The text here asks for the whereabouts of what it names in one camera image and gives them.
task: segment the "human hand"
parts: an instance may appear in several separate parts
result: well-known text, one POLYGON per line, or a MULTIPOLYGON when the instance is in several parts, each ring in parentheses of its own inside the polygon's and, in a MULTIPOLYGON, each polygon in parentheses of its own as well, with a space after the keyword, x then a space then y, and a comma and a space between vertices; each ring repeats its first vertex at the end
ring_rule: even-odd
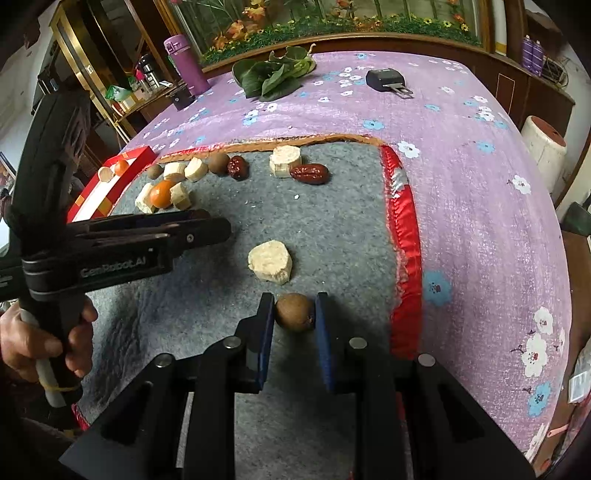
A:
MULTIPOLYGON (((86 297, 81 323, 68 335, 70 351, 66 367, 82 378, 92 369, 92 322, 98 313, 86 297)), ((16 302, 0 317, 0 353, 2 361, 29 382, 39 380, 35 360, 53 358, 63 352, 61 342, 50 333, 21 320, 21 308, 16 302)))

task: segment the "yellow rubber band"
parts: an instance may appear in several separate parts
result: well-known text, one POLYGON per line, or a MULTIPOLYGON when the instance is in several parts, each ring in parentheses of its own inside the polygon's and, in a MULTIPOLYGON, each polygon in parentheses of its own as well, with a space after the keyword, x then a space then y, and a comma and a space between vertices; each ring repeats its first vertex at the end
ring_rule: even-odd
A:
POLYGON ((76 385, 75 387, 58 387, 56 385, 47 385, 39 380, 39 383, 43 387, 44 390, 48 392, 73 392, 74 390, 78 390, 80 388, 80 384, 76 385))

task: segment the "gray felt mat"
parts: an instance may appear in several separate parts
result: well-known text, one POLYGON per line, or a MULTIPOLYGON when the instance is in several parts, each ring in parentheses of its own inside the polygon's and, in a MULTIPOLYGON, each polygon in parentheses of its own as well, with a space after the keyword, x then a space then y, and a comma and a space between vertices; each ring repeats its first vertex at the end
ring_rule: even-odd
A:
MULTIPOLYGON (((89 421, 156 354, 192 356, 231 335, 239 319, 256 312, 265 291, 310 298, 326 291, 386 350, 397 299, 379 151, 342 142, 302 152, 308 162, 328 166, 330 183, 275 179, 269 153, 244 154, 251 165, 245 181, 212 174, 186 181, 196 207, 228 218, 231 239, 185 252, 169 274, 90 295, 99 321, 94 369, 80 401, 89 421), (262 282, 248 269, 248 252, 271 239, 285 243, 294 260, 283 286, 262 282)), ((140 175, 113 213, 137 212, 134 200, 146 181, 140 175)), ((276 327, 265 389, 236 399, 237 478, 344 479, 353 458, 353 422, 352 399, 324 391, 313 334, 294 336, 276 327)))

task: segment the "metal screw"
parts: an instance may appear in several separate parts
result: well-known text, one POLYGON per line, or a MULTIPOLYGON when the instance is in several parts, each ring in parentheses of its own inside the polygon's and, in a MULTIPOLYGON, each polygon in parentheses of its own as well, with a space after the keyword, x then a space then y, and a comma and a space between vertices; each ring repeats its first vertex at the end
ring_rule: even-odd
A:
POLYGON ((226 348, 238 348, 241 343, 242 343, 242 340, 240 340, 240 337, 235 337, 235 336, 226 337, 223 340, 223 345, 226 348))
POLYGON ((174 357, 170 353, 161 353, 154 359, 154 363, 158 368, 164 368, 169 366, 174 360, 174 357))
POLYGON ((368 343, 365 338, 353 337, 351 340, 349 340, 349 345, 353 350, 363 350, 365 347, 367 347, 368 343))
POLYGON ((418 356, 418 362, 424 367, 432 367, 435 365, 435 358, 428 353, 421 353, 418 356))

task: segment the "white stool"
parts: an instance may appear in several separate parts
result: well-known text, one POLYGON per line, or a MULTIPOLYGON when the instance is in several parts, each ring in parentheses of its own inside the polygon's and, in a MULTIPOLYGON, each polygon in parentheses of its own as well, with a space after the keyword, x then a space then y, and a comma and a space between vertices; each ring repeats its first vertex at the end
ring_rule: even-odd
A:
POLYGON ((566 155, 564 138, 552 125, 537 116, 529 116, 525 120, 521 136, 538 165, 544 185, 548 192, 552 193, 564 166, 566 155))

